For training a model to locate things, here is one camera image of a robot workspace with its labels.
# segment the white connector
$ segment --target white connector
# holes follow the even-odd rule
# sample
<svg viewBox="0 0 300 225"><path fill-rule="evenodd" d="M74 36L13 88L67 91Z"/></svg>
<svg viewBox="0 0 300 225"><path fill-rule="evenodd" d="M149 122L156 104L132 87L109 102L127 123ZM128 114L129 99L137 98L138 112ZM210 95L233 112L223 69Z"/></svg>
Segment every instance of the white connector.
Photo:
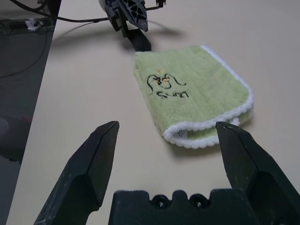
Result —
<svg viewBox="0 0 300 225"><path fill-rule="evenodd" d="M36 31L37 29L39 29L41 26L44 25L43 22L37 22L37 19L34 18L30 18L29 21L26 21L25 23L27 25L27 29L31 31Z"/></svg>

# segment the gray floor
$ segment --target gray floor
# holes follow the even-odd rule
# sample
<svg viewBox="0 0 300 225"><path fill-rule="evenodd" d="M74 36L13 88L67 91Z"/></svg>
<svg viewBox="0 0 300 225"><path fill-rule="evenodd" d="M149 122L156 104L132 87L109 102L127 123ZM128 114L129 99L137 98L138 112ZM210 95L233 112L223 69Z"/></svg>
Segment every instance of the gray floor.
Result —
<svg viewBox="0 0 300 225"><path fill-rule="evenodd" d="M30 125L52 35L53 31L49 29L38 33L0 34L0 116L25 121ZM14 76L1 78L27 68L41 54L42 57L31 68ZM19 170L18 162L11 162L0 156L0 225L6 224Z"/></svg>

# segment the folded towel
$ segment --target folded towel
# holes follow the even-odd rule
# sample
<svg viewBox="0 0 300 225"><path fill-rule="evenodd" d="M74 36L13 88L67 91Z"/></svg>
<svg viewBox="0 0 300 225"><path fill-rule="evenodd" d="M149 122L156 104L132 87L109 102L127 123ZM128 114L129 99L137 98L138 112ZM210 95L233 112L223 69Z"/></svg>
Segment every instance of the folded towel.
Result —
<svg viewBox="0 0 300 225"><path fill-rule="evenodd" d="M251 88L206 46L137 52L134 74L160 134L178 146L217 144L217 121L252 115Z"/></svg>

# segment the black cable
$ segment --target black cable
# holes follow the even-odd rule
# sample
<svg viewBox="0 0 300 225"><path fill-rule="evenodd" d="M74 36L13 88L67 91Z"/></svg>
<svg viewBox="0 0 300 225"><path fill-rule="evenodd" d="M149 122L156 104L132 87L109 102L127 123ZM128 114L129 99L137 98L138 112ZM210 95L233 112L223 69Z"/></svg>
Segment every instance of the black cable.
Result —
<svg viewBox="0 0 300 225"><path fill-rule="evenodd" d="M39 14L39 15L51 17L51 18L56 19L56 20L63 20L63 21L73 22L73 23L88 23L88 22L97 23L97 22L100 22L100 21L107 21L108 20L107 17L106 18L98 18L98 19L89 19L89 20L72 20L72 19L67 19L67 18L47 14L47 13L44 13L44 12L36 11L35 9L28 7L28 6L18 2L17 0L10 0L10 1L13 2L14 4L16 4L18 7L22 8L22 9L25 9L27 11L30 11L30 12L33 12L33 13L36 13L36 14Z"/></svg>
<svg viewBox="0 0 300 225"><path fill-rule="evenodd" d="M40 11L40 10L42 10L43 8L45 8L45 6L47 5L47 3L48 3L48 0L44 0L44 2L43 2L39 7L37 7L37 8L32 8L32 10L34 10L34 11Z"/></svg>
<svg viewBox="0 0 300 225"><path fill-rule="evenodd" d="M5 78L5 77L10 77L10 76L17 75L17 74L19 74L19 73L21 73L21 72L24 72L24 71L27 70L27 69L30 69L30 68L33 67L34 65L36 65L36 63L42 58L42 56L43 56L44 53L45 53L45 49L46 49L46 46L47 46L47 39L48 39L48 29L47 29L47 27L46 27L46 33L45 33L45 35L46 35L46 37L45 37L44 48L43 48L43 50L42 50L41 55L38 57L38 59L37 59L34 63L32 63L30 66L28 66L28 67L26 67L25 69L22 69L22 70L20 70L20 71L18 71L18 72L11 73L11 74L7 74L7 75L5 75L5 76L0 76L0 79L1 79L1 78Z"/></svg>
<svg viewBox="0 0 300 225"><path fill-rule="evenodd" d="M149 8L146 8L146 11L156 10L156 9L159 9L159 8L161 8L161 7L159 7L159 6L149 7Z"/></svg>

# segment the screw hole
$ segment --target screw hole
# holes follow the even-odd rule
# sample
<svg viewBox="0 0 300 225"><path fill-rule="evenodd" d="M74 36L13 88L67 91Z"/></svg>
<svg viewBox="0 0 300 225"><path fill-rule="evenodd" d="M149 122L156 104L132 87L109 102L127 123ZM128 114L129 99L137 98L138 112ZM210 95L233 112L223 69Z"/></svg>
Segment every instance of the screw hole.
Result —
<svg viewBox="0 0 300 225"><path fill-rule="evenodd" d="M192 195L189 202L198 209L205 209L210 205L209 200L201 194Z"/></svg>
<svg viewBox="0 0 300 225"><path fill-rule="evenodd" d="M155 196L152 199L151 203L154 205L155 208L158 208L161 210L166 209L171 205L169 199L164 195Z"/></svg>

